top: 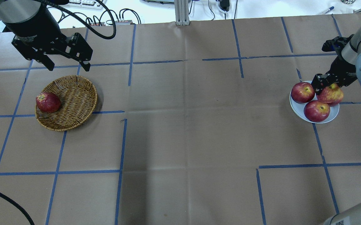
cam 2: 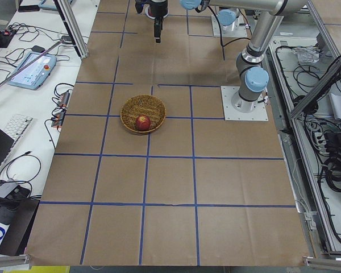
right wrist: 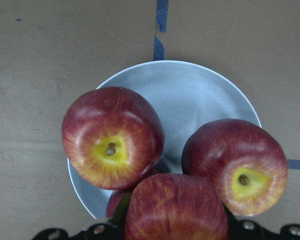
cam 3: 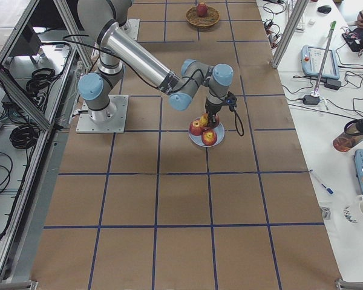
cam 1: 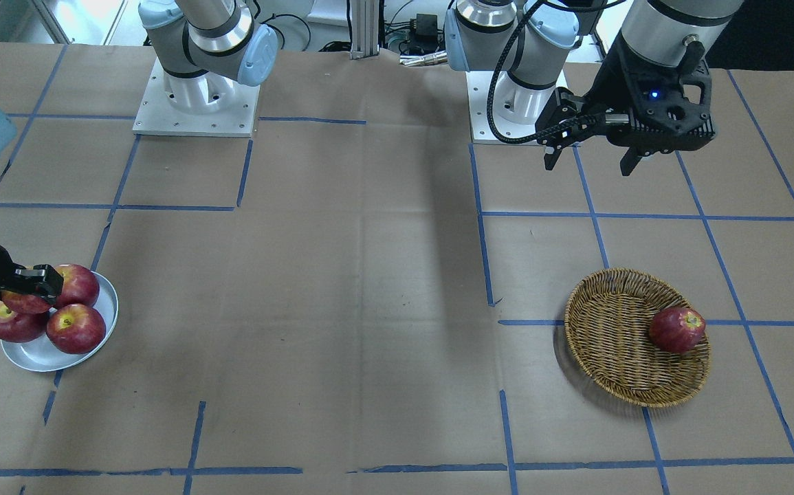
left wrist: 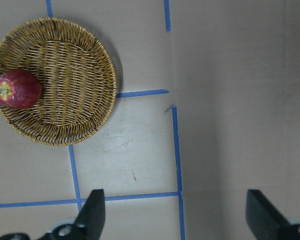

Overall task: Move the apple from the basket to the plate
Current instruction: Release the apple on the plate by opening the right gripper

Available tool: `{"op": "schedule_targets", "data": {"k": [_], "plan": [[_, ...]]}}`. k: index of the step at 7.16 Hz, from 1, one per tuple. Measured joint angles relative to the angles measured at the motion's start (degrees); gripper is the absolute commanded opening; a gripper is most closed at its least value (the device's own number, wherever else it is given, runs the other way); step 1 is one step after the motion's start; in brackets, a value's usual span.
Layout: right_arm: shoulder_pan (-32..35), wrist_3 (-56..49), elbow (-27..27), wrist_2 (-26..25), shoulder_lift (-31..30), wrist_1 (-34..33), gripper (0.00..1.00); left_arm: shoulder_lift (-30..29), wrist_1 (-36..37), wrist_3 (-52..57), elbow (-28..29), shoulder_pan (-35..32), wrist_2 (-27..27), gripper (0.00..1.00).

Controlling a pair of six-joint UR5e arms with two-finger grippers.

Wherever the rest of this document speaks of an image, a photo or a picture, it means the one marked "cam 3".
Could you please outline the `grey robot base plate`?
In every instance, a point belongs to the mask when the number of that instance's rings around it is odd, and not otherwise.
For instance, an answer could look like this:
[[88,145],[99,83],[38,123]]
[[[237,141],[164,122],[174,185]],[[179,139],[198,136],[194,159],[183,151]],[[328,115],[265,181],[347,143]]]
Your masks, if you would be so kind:
[[109,95],[110,103],[102,111],[92,111],[83,102],[77,121],[79,134],[124,133],[129,95]]

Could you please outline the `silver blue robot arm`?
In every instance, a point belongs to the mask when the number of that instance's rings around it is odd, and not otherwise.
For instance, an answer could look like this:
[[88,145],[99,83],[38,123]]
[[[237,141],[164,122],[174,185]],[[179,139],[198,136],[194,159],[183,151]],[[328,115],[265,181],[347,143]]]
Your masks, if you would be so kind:
[[149,86],[165,93],[174,109],[187,109],[199,87],[204,86],[208,89],[205,111],[210,127],[217,124],[216,114],[223,106],[234,111],[237,99],[229,92],[232,67],[187,59],[177,75],[124,31],[132,5],[132,1],[79,1],[77,13],[83,29],[102,53],[123,61]]

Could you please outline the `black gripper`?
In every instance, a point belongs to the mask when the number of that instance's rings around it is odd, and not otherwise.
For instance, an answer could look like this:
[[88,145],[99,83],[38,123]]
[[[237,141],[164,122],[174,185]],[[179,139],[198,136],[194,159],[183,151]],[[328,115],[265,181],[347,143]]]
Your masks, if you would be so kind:
[[208,115],[208,126],[217,126],[217,113],[221,110],[221,104],[215,104],[210,101],[205,102],[205,111]]

